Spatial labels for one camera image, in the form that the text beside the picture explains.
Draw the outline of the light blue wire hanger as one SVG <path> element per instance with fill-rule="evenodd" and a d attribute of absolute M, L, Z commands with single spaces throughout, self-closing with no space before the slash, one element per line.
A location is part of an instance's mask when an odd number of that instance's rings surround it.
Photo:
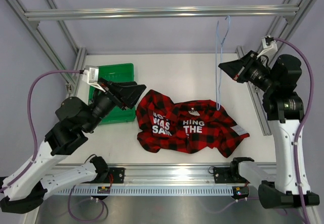
<path fill-rule="evenodd" d="M 221 83 L 222 83 L 222 71 L 219 65 L 223 62 L 224 44 L 231 26 L 231 17 L 227 15 L 225 17 L 227 21 L 227 29 L 223 36 L 220 35 L 220 22 L 216 24 L 216 43 L 215 43 L 215 84 L 216 84 L 216 110 L 221 108 Z"/>

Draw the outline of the red black plaid shirt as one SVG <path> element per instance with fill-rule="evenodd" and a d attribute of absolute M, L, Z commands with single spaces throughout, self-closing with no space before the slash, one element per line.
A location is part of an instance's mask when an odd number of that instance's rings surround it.
<path fill-rule="evenodd" d="M 136 117 L 140 129 L 137 139 L 151 153 L 164 149 L 195 154 L 209 147 L 228 158 L 250 136 L 212 100 L 174 103 L 154 90 L 139 102 Z"/>

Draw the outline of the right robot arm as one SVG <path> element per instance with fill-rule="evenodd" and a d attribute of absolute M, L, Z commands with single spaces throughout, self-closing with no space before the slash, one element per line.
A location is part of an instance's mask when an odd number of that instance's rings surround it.
<path fill-rule="evenodd" d="M 302 131 L 306 118 L 302 99 L 295 92 L 302 74 L 301 61 L 280 55 L 273 67 L 263 65 L 261 56 L 250 51 L 242 58 L 223 62 L 219 68 L 238 83 L 251 82 L 263 91 L 263 108 L 275 145 L 276 176 L 258 167 L 252 158 L 234 158 L 229 176 L 233 181 L 247 180 L 258 190 L 265 209 L 298 208 L 320 204 L 312 192 L 303 162 Z"/>

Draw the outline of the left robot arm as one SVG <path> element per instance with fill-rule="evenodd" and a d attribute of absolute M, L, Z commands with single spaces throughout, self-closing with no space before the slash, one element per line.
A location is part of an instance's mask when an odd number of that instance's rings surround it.
<path fill-rule="evenodd" d="M 78 97 L 65 99 L 55 112 L 58 123 L 45 135 L 36 156 L 11 176 L 1 178 L 5 195 L 1 200 L 2 212 L 25 214 L 70 186 L 102 183 L 108 179 L 109 167 L 100 156 L 63 173 L 49 174 L 56 164 L 88 140 L 86 134 L 93 133 L 115 107 L 132 109 L 146 89 L 136 82 L 114 83 L 105 79 L 99 80 L 99 86 L 89 105 Z"/>

